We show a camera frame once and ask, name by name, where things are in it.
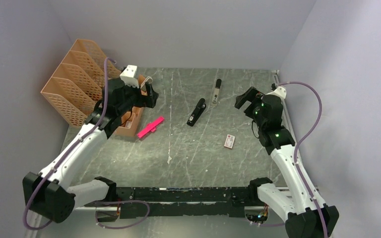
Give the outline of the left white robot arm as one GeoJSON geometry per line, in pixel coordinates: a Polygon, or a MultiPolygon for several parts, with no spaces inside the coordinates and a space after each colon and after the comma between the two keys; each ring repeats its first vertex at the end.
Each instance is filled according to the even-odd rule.
{"type": "Polygon", "coordinates": [[[138,83],[121,78],[105,81],[103,97],[96,102],[93,112],[87,117],[75,139],[39,173],[29,172],[22,180],[25,209],[23,223],[28,229],[27,214],[33,211],[61,223],[72,211],[86,204],[100,201],[105,206],[115,204],[118,199],[116,183],[96,177],[91,182],[71,186],[73,177],[94,149],[101,147],[120,127],[122,116],[133,107],[153,108],[158,99],[151,83],[145,82],[143,95],[138,83]]]}

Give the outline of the pink plastic staple remover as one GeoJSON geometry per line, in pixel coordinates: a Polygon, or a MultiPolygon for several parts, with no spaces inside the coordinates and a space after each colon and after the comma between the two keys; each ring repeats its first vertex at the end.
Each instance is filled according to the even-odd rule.
{"type": "Polygon", "coordinates": [[[144,129],[142,129],[136,136],[139,139],[143,139],[148,134],[155,132],[157,126],[159,126],[164,120],[165,119],[163,116],[158,117],[155,121],[149,123],[144,129]]]}

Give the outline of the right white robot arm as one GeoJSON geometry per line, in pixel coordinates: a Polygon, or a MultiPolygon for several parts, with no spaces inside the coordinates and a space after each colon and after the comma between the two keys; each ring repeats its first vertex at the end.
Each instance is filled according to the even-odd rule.
{"type": "Polygon", "coordinates": [[[290,238],[329,238],[339,218],[336,206],[327,205],[311,181],[298,154],[298,142],[282,124],[286,89],[276,87],[268,94],[250,87],[236,97],[235,108],[250,105],[244,113],[256,125],[258,140],[278,166],[290,197],[266,178],[248,191],[253,205],[264,202],[283,221],[290,238]]]}

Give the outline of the red white staple box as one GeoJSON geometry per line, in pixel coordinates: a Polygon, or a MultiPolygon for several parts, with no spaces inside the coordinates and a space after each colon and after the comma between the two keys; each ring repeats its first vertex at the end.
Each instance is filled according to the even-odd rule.
{"type": "Polygon", "coordinates": [[[226,140],[225,140],[225,143],[224,143],[224,147],[225,147],[225,148],[232,149],[233,146],[234,146],[235,139],[236,139],[235,136],[228,134],[228,135],[226,136],[226,140]]]}

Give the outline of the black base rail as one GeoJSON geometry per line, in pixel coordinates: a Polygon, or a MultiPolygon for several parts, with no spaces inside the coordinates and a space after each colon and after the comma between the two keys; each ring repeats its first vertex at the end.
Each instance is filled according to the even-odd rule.
{"type": "Polygon", "coordinates": [[[246,187],[117,187],[111,204],[91,202],[120,219],[179,216],[228,216],[254,223],[267,220],[266,205],[246,187]]]}

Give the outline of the beige black stapler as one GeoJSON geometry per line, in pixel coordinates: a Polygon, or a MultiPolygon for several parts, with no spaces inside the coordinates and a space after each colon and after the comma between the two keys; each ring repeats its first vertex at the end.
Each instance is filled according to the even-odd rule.
{"type": "Polygon", "coordinates": [[[222,80],[218,78],[215,82],[214,85],[214,91],[213,91],[213,97],[212,97],[212,104],[217,104],[218,103],[218,98],[219,98],[219,92],[221,88],[222,80]]]}

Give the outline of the orange mesh file organizer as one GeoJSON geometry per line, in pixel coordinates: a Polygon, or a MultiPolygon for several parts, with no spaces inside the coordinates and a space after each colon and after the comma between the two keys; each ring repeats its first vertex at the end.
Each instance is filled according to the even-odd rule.
{"type": "Polygon", "coordinates": [[[80,128],[102,98],[105,58],[94,41],[77,39],[41,90],[72,127],[80,128]]]}

